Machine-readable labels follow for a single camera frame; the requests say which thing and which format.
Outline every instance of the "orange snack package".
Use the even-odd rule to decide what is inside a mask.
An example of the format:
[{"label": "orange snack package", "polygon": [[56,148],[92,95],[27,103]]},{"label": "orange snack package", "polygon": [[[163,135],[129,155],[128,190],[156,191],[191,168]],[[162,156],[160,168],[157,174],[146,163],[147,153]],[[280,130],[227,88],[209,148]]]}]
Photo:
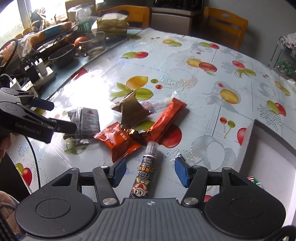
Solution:
[{"label": "orange snack package", "polygon": [[111,149],[113,163],[121,157],[127,157],[141,146],[122,131],[118,122],[108,126],[94,138],[103,141]]},{"label": "orange snack package", "polygon": [[170,124],[173,122],[174,117],[180,112],[180,110],[184,109],[186,106],[187,104],[183,103],[181,100],[173,98],[170,105],[160,115],[153,126],[151,126],[151,128],[147,131],[149,136],[145,138],[146,142],[158,142],[165,134]]}]

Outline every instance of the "finger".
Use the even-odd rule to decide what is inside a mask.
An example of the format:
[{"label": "finger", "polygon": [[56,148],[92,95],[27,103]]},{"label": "finger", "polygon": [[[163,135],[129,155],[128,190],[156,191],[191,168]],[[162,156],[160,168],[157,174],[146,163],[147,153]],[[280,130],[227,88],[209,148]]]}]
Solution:
[{"label": "finger", "polygon": [[5,150],[0,150],[0,158],[3,158],[5,156]]},{"label": "finger", "polygon": [[12,146],[11,136],[4,137],[0,142],[0,150],[6,150]]}]

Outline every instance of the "open cardboard box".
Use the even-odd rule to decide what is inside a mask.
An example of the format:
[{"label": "open cardboard box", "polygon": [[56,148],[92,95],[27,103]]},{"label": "open cardboard box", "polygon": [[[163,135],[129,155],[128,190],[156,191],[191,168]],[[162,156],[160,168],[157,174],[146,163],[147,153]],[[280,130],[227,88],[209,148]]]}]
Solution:
[{"label": "open cardboard box", "polygon": [[246,129],[233,168],[245,177],[254,176],[282,202],[286,209],[284,226],[296,225],[296,150],[288,142],[254,120]]}]

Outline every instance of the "tablecloth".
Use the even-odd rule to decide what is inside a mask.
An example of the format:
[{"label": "tablecloth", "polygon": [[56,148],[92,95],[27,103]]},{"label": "tablecloth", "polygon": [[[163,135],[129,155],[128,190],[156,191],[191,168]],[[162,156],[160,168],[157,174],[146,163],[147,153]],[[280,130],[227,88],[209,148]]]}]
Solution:
[{"label": "tablecloth", "polygon": [[[94,108],[103,130],[120,120],[120,113],[110,106],[124,96],[126,88],[136,90],[139,101],[173,95],[187,104],[159,147],[151,197],[181,200],[186,192],[174,171],[175,152],[182,153],[190,165],[202,165],[210,171],[233,167],[244,130],[253,119],[296,147],[294,82],[222,45],[150,28],[85,65],[81,74],[53,95],[55,108],[47,111],[46,117],[69,120],[69,110]],[[150,126],[163,110],[150,115],[142,126]],[[68,154],[62,134],[55,133],[50,144],[32,140],[32,145],[42,185],[71,167],[88,172],[112,165],[111,151],[103,143]],[[144,149],[127,158],[126,174],[115,189],[120,200],[129,196]],[[25,139],[18,137],[8,153],[14,163],[31,169],[30,187],[36,190],[36,167]],[[217,187],[207,190],[209,195],[217,192]]]}]

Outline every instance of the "cartoon face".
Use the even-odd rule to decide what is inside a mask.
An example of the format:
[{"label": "cartoon face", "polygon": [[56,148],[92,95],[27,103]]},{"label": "cartoon face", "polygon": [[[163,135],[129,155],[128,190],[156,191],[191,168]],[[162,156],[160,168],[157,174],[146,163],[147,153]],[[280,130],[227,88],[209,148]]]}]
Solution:
[{"label": "cartoon face", "polygon": [[133,194],[135,194],[136,196],[138,197],[144,197],[146,196],[148,193],[147,191],[147,187],[145,184],[142,184],[142,183],[136,183],[134,186],[133,186]]}]

